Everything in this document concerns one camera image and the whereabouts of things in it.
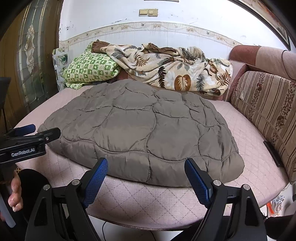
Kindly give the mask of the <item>person's left hand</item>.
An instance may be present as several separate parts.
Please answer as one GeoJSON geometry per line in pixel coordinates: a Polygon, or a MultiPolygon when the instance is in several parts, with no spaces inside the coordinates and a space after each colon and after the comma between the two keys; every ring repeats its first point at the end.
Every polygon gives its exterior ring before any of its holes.
{"type": "Polygon", "coordinates": [[[16,170],[13,172],[13,178],[4,182],[6,188],[11,190],[11,194],[8,198],[8,204],[12,208],[13,212],[20,211],[23,208],[22,199],[22,187],[21,180],[16,170]]]}

